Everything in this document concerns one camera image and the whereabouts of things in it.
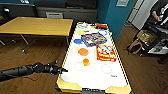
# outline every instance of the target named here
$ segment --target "toy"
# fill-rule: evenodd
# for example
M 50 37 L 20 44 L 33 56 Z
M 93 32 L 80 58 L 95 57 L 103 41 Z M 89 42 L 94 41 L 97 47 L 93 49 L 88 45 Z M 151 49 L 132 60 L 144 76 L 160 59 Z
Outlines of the toy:
M 104 30 L 107 30 L 107 25 L 103 25 L 103 24 L 97 24 L 96 25 L 96 29 L 104 29 Z
M 89 52 L 88 52 L 88 50 L 85 49 L 85 48 L 80 48 L 80 49 L 78 50 L 78 53 L 79 53 L 81 56 L 87 56 Z
M 83 65 L 88 66 L 89 60 L 87 58 L 83 59 Z
M 79 35 L 83 35 L 83 34 L 85 34 L 85 31 L 78 31 L 77 32 Z
M 82 40 L 81 40 L 81 39 L 75 39 L 75 40 L 74 40 L 74 43 L 76 43 L 76 44 L 81 44 L 81 43 L 82 43 Z
M 117 59 L 113 46 L 97 45 L 96 51 L 97 51 L 97 60 L 115 62 Z
M 107 41 L 107 39 L 100 33 L 81 35 L 81 39 L 87 47 L 103 44 Z

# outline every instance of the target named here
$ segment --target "box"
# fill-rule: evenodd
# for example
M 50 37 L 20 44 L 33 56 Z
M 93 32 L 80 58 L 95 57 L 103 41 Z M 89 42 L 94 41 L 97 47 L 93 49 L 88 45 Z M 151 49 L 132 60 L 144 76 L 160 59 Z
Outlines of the box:
M 100 33 L 81 35 L 81 39 L 87 47 L 92 47 L 107 42 L 107 39 Z
M 151 32 L 151 31 L 148 31 L 148 30 L 141 30 L 137 37 L 142 41 L 142 42 L 148 42 L 150 41 L 151 39 L 153 38 L 156 38 L 156 36 Z
M 96 52 L 97 60 L 115 62 L 117 59 L 113 46 L 96 45 Z

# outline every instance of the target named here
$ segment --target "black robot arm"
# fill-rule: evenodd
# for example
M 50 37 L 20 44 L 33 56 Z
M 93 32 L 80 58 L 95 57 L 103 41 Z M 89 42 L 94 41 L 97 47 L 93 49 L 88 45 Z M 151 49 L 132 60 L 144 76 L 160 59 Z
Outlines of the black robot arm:
M 50 74 L 62 74 L 62 72 L 68 72 L 68 70 L 55 66 L 54 64 L 43 65 L 41 63 L 35 63 L 34 65 L 27 65 L 7 70 L 0 71 L 0 82 L 30 75 L 33 73 L 50 73 Z

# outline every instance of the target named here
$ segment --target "blue object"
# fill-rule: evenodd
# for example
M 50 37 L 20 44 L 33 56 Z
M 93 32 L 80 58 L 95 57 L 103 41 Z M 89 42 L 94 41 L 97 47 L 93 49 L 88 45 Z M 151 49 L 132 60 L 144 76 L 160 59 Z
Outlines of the blue object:
M 82 40 L 81 40 L 81 39 L 75 39 L 75 40 L 74 40 L 74 43 L 76 43 L 76 44 L 81 44 L 81 43 L 82 43 Z

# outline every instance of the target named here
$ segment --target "orange object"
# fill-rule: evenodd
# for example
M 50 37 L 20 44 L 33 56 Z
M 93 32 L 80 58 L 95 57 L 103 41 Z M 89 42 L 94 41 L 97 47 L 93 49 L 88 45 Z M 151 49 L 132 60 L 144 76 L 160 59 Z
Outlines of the orange object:
M 87 66 L 89 64 L 89 60 L 87 58 L 83 59 L 84 66 Z
M 78 50 L 78 53 L 79 53 L 80 55 L 82 55 L 82 56 L 87 56 L 89 52 L 88 52 L 88 50 L 85 49 L 85 48 L 80 48 L 80 49 Z

